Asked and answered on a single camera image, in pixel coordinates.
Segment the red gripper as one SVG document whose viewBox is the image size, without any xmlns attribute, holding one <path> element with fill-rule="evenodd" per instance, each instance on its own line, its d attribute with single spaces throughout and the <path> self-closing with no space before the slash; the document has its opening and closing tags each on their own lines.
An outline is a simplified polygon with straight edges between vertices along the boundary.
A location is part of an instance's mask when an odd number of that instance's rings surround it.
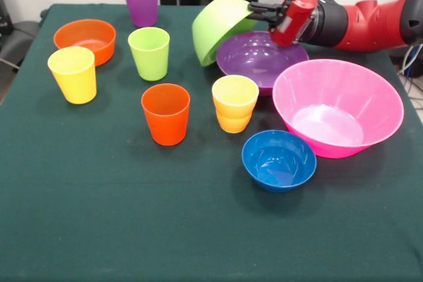
<svg viewBox="0 0 423 282">
<path fill-rule="evenodd" d="M 317 0 L 285 0 L 283 4 L 251 1 L 247 8 L 253 13 L 248 19 L 266 22 L 270 39 L 281 47 L 288 47 L 298 41 L 310 23 L 317 5 Z"/>
</svg>

